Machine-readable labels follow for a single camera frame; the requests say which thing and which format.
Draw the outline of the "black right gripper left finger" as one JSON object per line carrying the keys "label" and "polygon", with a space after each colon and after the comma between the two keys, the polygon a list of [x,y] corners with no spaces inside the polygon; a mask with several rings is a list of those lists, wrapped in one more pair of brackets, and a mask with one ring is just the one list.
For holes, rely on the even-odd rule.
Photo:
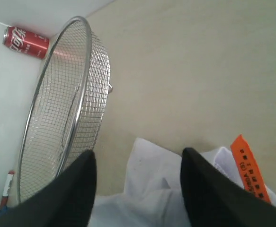
{"label": "black right gripper left finger", "polygon": [[97,187],[95,154],[84,151],[60,176],[0,215],[0,227],[86,227]]}

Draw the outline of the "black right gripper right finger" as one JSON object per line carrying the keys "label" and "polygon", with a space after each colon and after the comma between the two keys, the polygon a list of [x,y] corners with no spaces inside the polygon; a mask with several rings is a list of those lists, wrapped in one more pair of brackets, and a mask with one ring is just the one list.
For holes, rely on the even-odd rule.
{"label": "black right gripper right finger", "polygon": [[180,185],[193,227],[276,227],[276,207],[240,188],[193,148],[182,153]]}

